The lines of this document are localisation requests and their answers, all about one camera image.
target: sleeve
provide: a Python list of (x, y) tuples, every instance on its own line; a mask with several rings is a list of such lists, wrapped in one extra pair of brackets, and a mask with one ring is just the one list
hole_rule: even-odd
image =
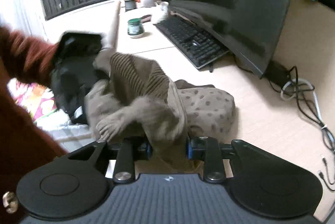
[(58, 44), (0, 27), (0, 56), (9, 76), (21, 82), (49, 86), (57, 48)]

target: black keyboard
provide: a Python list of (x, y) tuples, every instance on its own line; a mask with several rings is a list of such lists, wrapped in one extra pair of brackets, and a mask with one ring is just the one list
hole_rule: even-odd
[(156, 25), (197, 69), (217, 60), (229, 49), (208, 31), (180, 16), (170, 16)]

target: desk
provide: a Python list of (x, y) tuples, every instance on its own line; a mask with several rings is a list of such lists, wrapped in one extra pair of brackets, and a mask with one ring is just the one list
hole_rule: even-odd
[[(294, 101), (282, 101), (266, 79), (260, 80), (238, 69), (230, 57), (222, 57), (216, 62), (213, 73), (206, 68), (198, 71), (150, 23), (144, 25), (150, 32), (148, 36), (141, 39), (127, 37), (127, 17), (150, 13), (150, 9), (140, 10), (134, 10), (132, 15), (121, 12), (117, 50), (156, 60), (173, 81), (185, 79), (195, 85), (213, 84), (233, 95), (237, 115), (231, 132), (225, 137), (226, 143), (236, 138), (245, 140), (314, 174), (324, 168), (321, 154), (332, 167), (332, 157), (323, 145), (320, 129), (301, 117)], [(335, 199), (335, 195), (323, 187), (323, 197), (315, 212), (319, 220), (325, 218)]]

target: person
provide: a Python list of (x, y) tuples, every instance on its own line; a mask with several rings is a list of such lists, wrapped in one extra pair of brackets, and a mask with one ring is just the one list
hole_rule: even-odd
[[(30, 115), (17, 106), (7, 83), (17, 78), (24, 83), (50, 85), (50, 72), (58, 44), (52, 45), (20, 31), (0, 26), (0, 195), (16, 192), (26, 173), (66, 154), (47, 133), (38, 129)], [(0, 224), (17, 223), (24, 215), (19, 206), (8, 214), (0, 206)]]

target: glass jar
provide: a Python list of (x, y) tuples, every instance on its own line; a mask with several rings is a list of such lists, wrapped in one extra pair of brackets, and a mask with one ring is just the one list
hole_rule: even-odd
[(144, 28), (140, 18), (130, 19), (128, 21), (128, 35), (131, 38), (139, 38), (144, 34)]

